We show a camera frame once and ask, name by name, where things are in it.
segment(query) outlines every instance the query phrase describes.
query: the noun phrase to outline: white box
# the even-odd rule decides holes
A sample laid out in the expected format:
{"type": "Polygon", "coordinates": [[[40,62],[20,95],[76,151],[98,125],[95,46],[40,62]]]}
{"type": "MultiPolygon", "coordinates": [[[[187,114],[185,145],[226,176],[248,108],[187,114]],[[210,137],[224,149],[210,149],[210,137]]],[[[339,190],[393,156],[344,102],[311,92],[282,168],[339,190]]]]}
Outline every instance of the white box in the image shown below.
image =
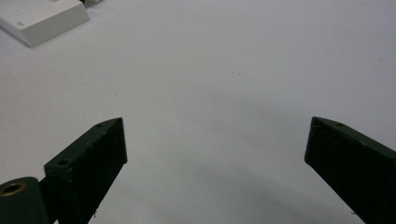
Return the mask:
{"type": "Polygon", "coordinates": [[[30,47],[89,19],[78,0],[0,0],[0,27],[30,47]]]}

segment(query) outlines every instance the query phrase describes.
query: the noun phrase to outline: white block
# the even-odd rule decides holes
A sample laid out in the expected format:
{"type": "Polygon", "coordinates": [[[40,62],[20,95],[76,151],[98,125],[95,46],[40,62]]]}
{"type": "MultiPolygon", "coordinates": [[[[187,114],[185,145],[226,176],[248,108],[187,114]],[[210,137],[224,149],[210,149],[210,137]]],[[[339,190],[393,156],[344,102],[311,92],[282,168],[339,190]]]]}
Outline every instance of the white block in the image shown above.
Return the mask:
{"type": "Polygon", "coordinates": [[[30,47],[89,19],[78,0],[0,0],[0,27],[30,47]]]}

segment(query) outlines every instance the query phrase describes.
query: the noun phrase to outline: screw hole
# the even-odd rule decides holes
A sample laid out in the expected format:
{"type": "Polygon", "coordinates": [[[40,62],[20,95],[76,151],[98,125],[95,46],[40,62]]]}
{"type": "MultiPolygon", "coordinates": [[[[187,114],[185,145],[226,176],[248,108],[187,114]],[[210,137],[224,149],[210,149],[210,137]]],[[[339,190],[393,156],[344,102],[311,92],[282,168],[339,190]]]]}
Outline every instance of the screw hole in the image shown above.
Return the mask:
{"type": "Polygon", "coordinates": [[[16,194],[26,188],[26,184],[24,182],[16,182],[9,184],[3,189],[0,189],[0,196],[7,197],[13,194],[16,194]]]}
{"type": "Polygon", "coordinates": [[[63,160],[61,160],[61,161],[58,162],[58,165],[64,166],[64,165],[67,165],[68,163],[69,163],[69,160],[68,160],[68,159],[63,159],[63,160]]]}

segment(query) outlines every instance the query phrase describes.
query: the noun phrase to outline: white surface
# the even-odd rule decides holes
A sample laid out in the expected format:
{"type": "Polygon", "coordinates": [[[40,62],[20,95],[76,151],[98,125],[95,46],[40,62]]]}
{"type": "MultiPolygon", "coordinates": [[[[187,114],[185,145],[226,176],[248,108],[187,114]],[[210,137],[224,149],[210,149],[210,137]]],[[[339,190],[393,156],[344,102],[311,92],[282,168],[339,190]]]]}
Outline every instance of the white surface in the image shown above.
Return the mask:
{"type": "Polygon", "coordinates": [[[2,0],[0,27],[30,47],[60,35],[90,18],[78,0],[2,0]]]}
{"type": "Polygon", "coordinates": [[[124,117],[91,223],[362,223],[304,164],[312,116],[396,148],[394,1],[104,1],[29,49],[0,32],[0,182],[124,117]]]}

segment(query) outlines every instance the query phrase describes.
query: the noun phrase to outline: white table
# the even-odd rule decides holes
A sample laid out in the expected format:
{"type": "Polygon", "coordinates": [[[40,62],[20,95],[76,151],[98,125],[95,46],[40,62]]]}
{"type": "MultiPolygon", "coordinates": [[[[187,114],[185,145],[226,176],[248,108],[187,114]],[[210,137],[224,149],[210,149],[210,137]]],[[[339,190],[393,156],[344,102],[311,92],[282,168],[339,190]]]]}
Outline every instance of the white table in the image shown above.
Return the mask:
{"type": "Polygon", "coordinates": [[[91,223],[358,224],[304,163],[313,116],[396,148],[395,1],[106,0],[34,49],[0,30],[0,182],[123,117],[91,223]]]}

